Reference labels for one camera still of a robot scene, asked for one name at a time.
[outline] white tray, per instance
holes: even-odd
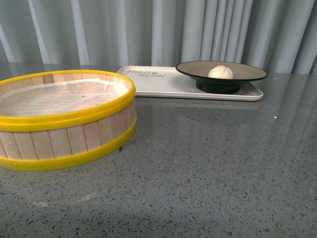
[[[251,83],[241,85],[240,91],[234,94],[206,93],[196,88],[194,79],[174,67],[125,66],[117,73],[132,79],[138,97],[257,101],[263,96]]]

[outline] countertop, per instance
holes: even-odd
[[[0,79],[60,69],[0,64]],[[0,237],[317,237],[317,76],[256,102],[137,98],[137,129],[69,169],[0,168]]]

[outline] yellow rim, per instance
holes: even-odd
[[[49,171],[65,169],[91,162],[111,153],[127,142],[135,131],[136,123],[137,119],[135,118],[133,125],[124,134],[108,144],[84,153],[44,160],[17,160],[0,156],[0,166],[22,171]]]
[[[7,79],[0,82],[0,87],[4,84],[11,83],[18,80],[28,79],[31,77],[45,76],[51,74],[65,74],[65,73],[99,73],[113,75],[127,80],[131,84],[129,91],[123,96],[93,108],[88,108],[71,113],[37,116],[37,117],[8,117],[0,115],[0,130],[2,131],[39,131],[39,130],[52,130],[64,127],[70,127],[80,124],[89,123],[99,120],[110,115],[113,115],[122,109],[129,106],[135,98],[135,86],[131,79],[128,77],[107,71],[100,70],[63,70],[52,71],[44,73],[35,73],[24,75],[12,79]]]

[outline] dumpling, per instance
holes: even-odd
[[[213,68],[208,73],[209,78],[223,78],[223,79],[233,79],[233,73],[231,69],[226,66],[218,65]]]

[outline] bowl rim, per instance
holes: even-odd
[[[111,102],[74,112],[33,117],[0,115],[0,130],[12,132],[41,131],[86,124],[92,121],[106,118],[123,110],[124,108],[128,107],[135,99],[136,89],[133,81],[130,78],[118,73],[101,70],[75,69],[27,74],[0,81],[0,87],[14,81],[25,80],[32,77],[67,73],[96,73],[112,75],[127,80],[130,83],[131,87],[130,89],[128,89],[127,93]]]
[[[254,78],[254,79],[223,79],[223,78],[210,78],[210,77],[206,77],[206,76],[200,76],[200,75],[195,75],[195,74],[191,74],[191,73],[187,73],[187,72],[184,72],[182,70],[179,69],[179,66],[180,65],[184,65],[184,64],[188,64],[188,63],[193,63],[193,62],[218,62],[218,63],[229,63],[229,64],[239,64],[239,65],[244,65],[244,66],[247,66],[247,67],[252,67],[252,68],[255,68],[255,69],[258,69],[260,71],[263,71],[265,73],[265,76],[263,77],[260,77],[260,78]],[[236,62],[229,62],[229,61],[218,61],[218,60],[193,60],[193,61],[187,61],[187,62],[182,62],[182,63],[179,63],[176,67],[176,70],[180,73],[183,73],[187,76],[190,76],[192,79],[194,80],[199,80],[199,79],[203,79],[203,80],[209,80],[211,83],[212,82],[226,82],[226,83],[229,83],[229,82],[232,82],[232,83],[235,83],[235,82],[251,82],[251,81],[257,81],[257,80],[261,80],[261,79],[264,79],[264,78],[267,78],[267,72],[261,68],[258,68],[258,67],[255,67],[255,66],[251,66],[251,65],[247,65],[247,64],[242,64],[242,63],[236,63]]]

